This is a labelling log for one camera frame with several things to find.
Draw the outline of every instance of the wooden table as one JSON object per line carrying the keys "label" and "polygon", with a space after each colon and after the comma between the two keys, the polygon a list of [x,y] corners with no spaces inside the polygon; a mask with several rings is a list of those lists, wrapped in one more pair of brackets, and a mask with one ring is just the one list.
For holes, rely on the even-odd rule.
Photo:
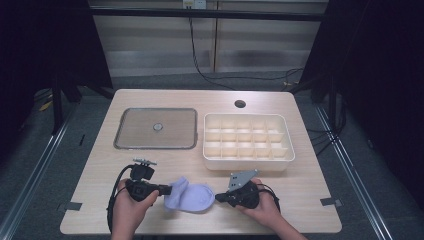
{"label": "wooden table", "polygon": [[[237,108],[243,100],[246,107]],[[189,150],[119,150],[114,148],[120,119],[127,108],[194,108],[198,139]],[[203,163],[203,124],[207,113],[280,114],[289,129],[295,160],[283,172],[260,172],[262,182],[280,198],[283,216],[300,232],[328,233],[341,230],[334,205],[322,206],[330,193],[314,154],[294,97],[282,92],[119,90],[110,105],[81,175],[72,202],[79,211],[68,210],[60,229],[64,234],[109,234],[106,208],[119,172],[134,157],[156,161],[151,183],[168,184],[185,176],[190,183],[206,183],[215,193],[227,190],[230,171],[211,171]],[[206,212],[192,214],[164,209],[158,198],[136,233],[166,234],[272,234],[229,204],[215,202]]]}

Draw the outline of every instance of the human hand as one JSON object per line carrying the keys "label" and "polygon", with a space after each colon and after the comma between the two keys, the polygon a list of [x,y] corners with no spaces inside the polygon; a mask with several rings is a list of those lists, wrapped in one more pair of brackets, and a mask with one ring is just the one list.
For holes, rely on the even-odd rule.
{"label": "human hand", "polygon": [[[258,186],[258,189],[264,189],[260,179],[253,178],[251,181]],[[240,205],[237,205],[236,208],[266,227],[271,227],[276,220],[283,218],[275,205],[274,198],[267,192],[259,193],[259,205],[255,209]]]}
{"label": "human hand", "polygon": [[[264,186],[261,185],[261,180],[254,178],[251,181],[258,186],[258,189],[264,189]],[[272,229],[281,239],[306,239],[283,218],[275,205],[273,196],[268,192],[259,193],[259,205],[255,209],[249,209],[240,205],[237,205],[236,208],[255,219],[261,225]]]}
{"label": "human hand", "polygon": [[132,239],[147,209],[153,205],[159,195],[159,191],[155,190],[146,199],[137,202],[125,189],[126,180],[123,179],[118,184],[118,191],[123,190],[116,196],[113,207],[112,239]]}

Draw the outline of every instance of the black curtain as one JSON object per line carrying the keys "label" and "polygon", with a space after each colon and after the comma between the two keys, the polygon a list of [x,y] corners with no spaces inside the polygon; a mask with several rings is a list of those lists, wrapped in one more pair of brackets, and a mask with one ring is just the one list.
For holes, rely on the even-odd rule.
{"label": "black curtain", "polygon": [[[320,26],[301,83],[335,77],[349,110],[424,209],[424,5],[330,1],[327,12],[341,20]],[[315,100],[330,83],[315,82]]]}
{"label": "black curtain", "polygon": [[34,94],[63,86],[112,88],[93,17],[72,13],[86,0],[0,1],[1,149],[13,146]]}

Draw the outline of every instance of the wire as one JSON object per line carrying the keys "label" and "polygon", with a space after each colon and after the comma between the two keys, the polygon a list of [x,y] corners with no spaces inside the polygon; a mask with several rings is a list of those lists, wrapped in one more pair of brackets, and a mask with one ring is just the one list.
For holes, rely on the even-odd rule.
{"label": "wire", "polygon": [[108,226],[109,226],[109,230],[110,230],[110,232],[112,232],[112,221],[113,221],[113,207],[114,207],[114,205],[115,205],[115,199],[116,199],[116,196],[122,191],[122,190],[124,190],[125,189],[125,187],[124,188],[122,188],[122,189],[120,189],[119,191],[118,191],[118,193],[115,195],[115,191],[116,191],[116,189],[118,188],[118,184],[119,184],[119,181],[121,181],[121,178],[122,178],[122,175],[124,174],[124,172],[127,170],[127,169],[129,169],[129,168],[133,168],[133,165],[128,165],[128,166],[126,166],[124,169],[122,169],[122,171],[119,173],[119,176],[116,178],[116,181],[115,181],[115,185],[113,186],[113,189],[112,189],[112,194],[111,194],[111,196],[110,196],[110,198],[109,198],[109,203],[108,203],[108,206],[107,206],[107,208],[106,208],[106,210],[107,210],[107,224],[108,224]]}
{"label": "wire", "polygon": [[121,193],[121,192],[122,192],[122,190],[124,190],[124,189],[126,189],[126,188],[127,188],[127,187],[125,186],[125,187],[123,187],[123,188],[119,189],[119,191],[116,193],[115,197],[116,197],[116,196],[118,196],[118,194],[119,194],[119,193]]}
{"label": "wire", "polygon": [[329,143],[327,143],[320,151],[318,151],[315,155],[319,156],[325,149],[328,148],[328,146],[330,146],[330,144],[334,143],[336,140],[339,139],[340,134],[343,131],[343,128],[346,126],[346,101],[344,99],[344,97],[342,96],[342,106],[340,108],[340,114],[339,114],[339,118],[338,118],[338,126],[336,127],[336,129],[334,129],[333,134],[334,134],[334,138],[331,139],[331,141]]}
{"label": "wire", "polygon": [[311,142],[312,142],[312,141],[315,141],[315,140],[320,139],[320,138],[322,138],[322,137],[324,137],[324,136],[327,136],[327,135],[328,135],[328,133],[329,133],[329,132],[321,133],[320,135],[318,135],[318,136],[316,136],[316,137],[310,138],[310,140],[311,140]]}
{"label": "wire", "polygon": [[316,132],[316,133],[329,133],[330,132],[330,131],[327,131],[327,130],[315,130],[315,129],[310,129],[310,128],[307,128],[306,131]]}
{"label": "wire", "polygon": [[323,144],[323,143],[325,143],[325,142],[327,142],[328,141],[328,139],[324,139],[324,140],[321,140],[321,141],[319,141],[319,142],[317,142],[317,143],[314,143],[313,144],[313,146],[314,147],[316,147],[316,146],[318,146],[318,145],[321,145],[321,144]]}
{"label": "wire", "polygon": [[253,195],[253,194],[257,194],[257,193],[260,193],[260,192],[269,193],[272,196],[272,198],[274,199],[274,203],[275,203],[275,206],[277,207],[278,211],[281,212],[280,203],[279,203],[280,199],[277,197],[277,195],[275,195],[275,193],[272,190],[272,188],[269,187],[266,184],[263,184],[263,183],[256,184],[256,185],[257,186],[263,186],[264,188],[263,189],[258,189],[258,190],[253,191],[253,192],[248,192],[248,193],[242,194],[241,196],[244,198],[244,197],[247,197],[247,196],[250,196],[250,195]]}
{"label": "wire", "polygon": [[294,69],[290,69],[290,70],[288,70],[288,71],[284,74],[284,76],[273,77],[273,78],[264,78],[264,77],[240,77],[240,76],[236,76],[236,77],[232,77],[232,76],[226,76],[226,77],[209,77],[209,76],[206,76],[206,75],[204,75],[204,74],[200,71],[199,64],[198,64],[197,57],[196,57],[196,48],[195,48],[195,44],[194,44],[194,34],[193,34],[193,20],[192,20],[192,18],[189,18],[188,20],[189,20],[189,23],[190,23],[191,47],[192,47],[192,55],[193,55],[193,62],[194,62],[194,66],[195,66],[195,68],[196,68],[196,71],[200,74],[200,76],[202,76],[202,77],[203,77],[203,79],[204,79],[205,81],[207,81],[208,83],[210,83],[210,84],[217,85],[217,86],[221,86],[221,87],[224,87],[224,88],[228,88],[228,89],[230,89],[230,90],[235,90],[235,89],[234,89],[234,88],[232,88],[232,87],[229,87],[229,86],[226,86],[226,85],[223,85],[223,84],[220,84],[220,83],[216,83],[216,82],[213,82],[213,81],[211,81],[211,80],[223,80],[223,79],[253,79],[253,80],[275,81],[275,80],[285,79],[285,81],[284,81],[284,87],[283,87],[283,89],[281,90],[281,92],[282,92],[282,91],[284,91],[284,90],[288,87],[288,85],[289,85],[288,77],[289,77],[289,76],[291,76],[291,75],[293,75],[293,74],[295,74],[295,73],[297,73],[298,71],[302,71],[302,70],[304,69],[304,68],[294,68]]}

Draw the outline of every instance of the wall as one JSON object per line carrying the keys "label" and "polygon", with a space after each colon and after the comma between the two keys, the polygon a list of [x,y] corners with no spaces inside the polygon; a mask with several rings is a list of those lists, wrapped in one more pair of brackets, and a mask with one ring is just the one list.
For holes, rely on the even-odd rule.
{"label": "wall", "polygon": [[[182,1],[91,0],[91,6],[182,8]],[[207,1],[207,9],[323,13],[327,1]],[[95,16],[112,77],[193,73],[189,20]],[[193,19],[202,72],[272,71],[303,67],[317,22]]]}

